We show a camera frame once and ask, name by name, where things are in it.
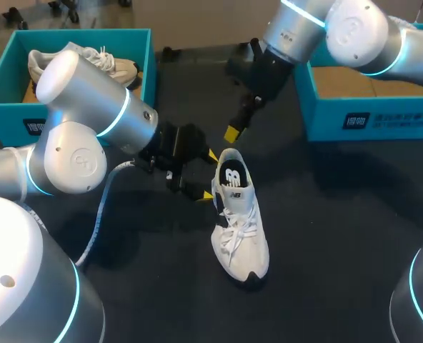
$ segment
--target table surface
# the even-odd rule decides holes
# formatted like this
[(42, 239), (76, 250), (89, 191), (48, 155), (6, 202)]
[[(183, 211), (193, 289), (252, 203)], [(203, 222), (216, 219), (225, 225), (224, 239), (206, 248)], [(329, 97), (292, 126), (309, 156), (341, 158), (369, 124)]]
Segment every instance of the table surface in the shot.
[[(159, 66), (161, 119), (194, 122), (212, 149), (244, 90), (224, 65)], [(423, 244), (423, 141), (308, 144), (291, 80), (236, 144), (257, 190), (270, 249), (259, 292), (232, 284), (214, 256), (214, 208), (165, 189), (162, 173), (121, 171), (86, 275), (105, 306), (105, 342), (392, 342), (392, 291)], [(107, 149), (109, 170), (127, 160)], [(209, 182), (212, 166), (186, 174)], [(103, 186), (29, 199), (73, 259)]]

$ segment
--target teal box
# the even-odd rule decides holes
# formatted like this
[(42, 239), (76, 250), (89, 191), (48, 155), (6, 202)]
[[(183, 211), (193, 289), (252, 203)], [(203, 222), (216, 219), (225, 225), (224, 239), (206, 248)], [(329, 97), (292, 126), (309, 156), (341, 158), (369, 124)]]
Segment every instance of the teal box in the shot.
[(0, 58), (0, 141), (4, 146), (23, 146), (39, 137), (29, 134), (25, 119), (46, 119), (42, 104), (22, 104), (30, 81), (27, 58), (32, 49), (53, 53), (68, 42), (101, 46), (115, 58), (135, 61), (144, 72), (141, 100), (154, 105), (156, 59), (149, 29), (32, 30), (15, 31)]
[(423, 139), (423, 96), (321, 99), (312, 71), (316, 66), (338, 66), (326, 41), (294, 70), (309, 141)]

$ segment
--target screw hole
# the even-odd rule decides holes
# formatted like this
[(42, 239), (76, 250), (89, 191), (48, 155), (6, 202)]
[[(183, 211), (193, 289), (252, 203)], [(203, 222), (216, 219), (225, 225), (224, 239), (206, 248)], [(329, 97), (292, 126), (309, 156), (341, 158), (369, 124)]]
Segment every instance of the screw hole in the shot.
[(4, 275), (0, 278), (0, 284), (6, 288), (13, 288), (15, 285), (15, 281), (9, 275)]

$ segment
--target white sneaker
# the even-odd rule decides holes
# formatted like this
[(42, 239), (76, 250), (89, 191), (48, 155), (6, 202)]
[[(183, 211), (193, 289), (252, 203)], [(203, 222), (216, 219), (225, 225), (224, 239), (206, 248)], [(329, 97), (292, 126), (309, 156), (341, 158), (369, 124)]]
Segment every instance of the white sneaker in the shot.
[(105, 52), (105, 46), (98, 52), (96, 49), (83, 48), (75, 43), (69, 42), (61, 51), (55, 54), (44, 54), (38, 50), (29, 52), (27, 66), (34, 84), (39, 82), (40, 76), (43, 74), (49, 62), (64, 50), (73, 50), (82, 55), (85, 59), (90, 61), (97, 68), (105, 71), (124, 87), (131, 86), (139, 73), (139, 67), (135, 62), (129, 61), (128, 59), (115, 59), (112, 54)]
[(211, 190), (219, 215), (211, 235), (214, 253), (231, 277), (254, 284), (267, 273), (269, 247), (252, 179), (236, 149), (222, 152)]

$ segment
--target new balance logo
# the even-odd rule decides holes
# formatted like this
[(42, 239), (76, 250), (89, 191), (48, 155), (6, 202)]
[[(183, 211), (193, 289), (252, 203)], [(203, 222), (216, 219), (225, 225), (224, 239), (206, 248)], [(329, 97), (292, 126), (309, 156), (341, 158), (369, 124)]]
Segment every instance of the new balance logo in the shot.
[(226, 169), (226, 180), (230, 187), (240, 187), (240, 174), (236, 170)]

